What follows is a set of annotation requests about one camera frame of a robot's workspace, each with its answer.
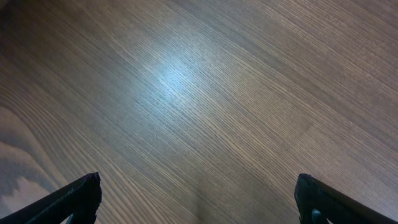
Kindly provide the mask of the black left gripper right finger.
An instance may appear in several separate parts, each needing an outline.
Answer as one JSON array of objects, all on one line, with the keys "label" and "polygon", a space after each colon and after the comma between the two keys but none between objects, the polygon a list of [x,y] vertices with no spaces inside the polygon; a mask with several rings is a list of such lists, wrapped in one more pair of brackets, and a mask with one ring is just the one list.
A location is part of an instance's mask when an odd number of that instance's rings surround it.
[{"label": "black left gripper right finger", "polygon": [[300,224],[397,224],[309,174],[300,174],[294,191]]}]

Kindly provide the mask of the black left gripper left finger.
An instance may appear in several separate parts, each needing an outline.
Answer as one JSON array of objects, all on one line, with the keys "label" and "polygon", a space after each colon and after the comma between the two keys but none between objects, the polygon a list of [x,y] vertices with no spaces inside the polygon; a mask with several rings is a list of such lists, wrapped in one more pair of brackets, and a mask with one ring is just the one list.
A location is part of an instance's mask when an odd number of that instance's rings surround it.
[{"label": "black left gripper left finger", "polygon": [[1,224],[94,224],[102,200],[98,172],[89,173],[4,217]]}]

